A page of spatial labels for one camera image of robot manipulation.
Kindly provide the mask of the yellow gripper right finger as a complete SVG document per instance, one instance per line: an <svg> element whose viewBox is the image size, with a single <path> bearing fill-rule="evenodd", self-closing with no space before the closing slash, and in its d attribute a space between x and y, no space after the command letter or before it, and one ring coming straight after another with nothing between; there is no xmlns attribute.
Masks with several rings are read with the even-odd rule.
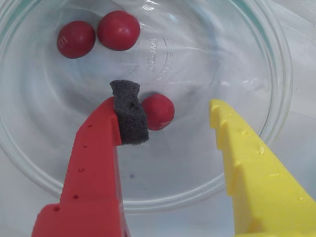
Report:
<svg viewBox="0 0 316 237"><path fill-rule="evenodd" d="M226 102L209 103L237 237L313 237L316 203Z"/></svg>

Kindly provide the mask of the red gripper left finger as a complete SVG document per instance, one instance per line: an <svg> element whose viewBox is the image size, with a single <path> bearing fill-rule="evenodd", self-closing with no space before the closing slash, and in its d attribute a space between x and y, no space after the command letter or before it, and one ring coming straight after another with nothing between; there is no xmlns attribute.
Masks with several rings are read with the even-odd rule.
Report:
<svg viewBox="0 0 316 237"><path fill-rule="evenodd" d="M112 97L76 133L60 201L45 206L34 237L127 237L117 148L149 138L139 84L111 82Z"/></svg>

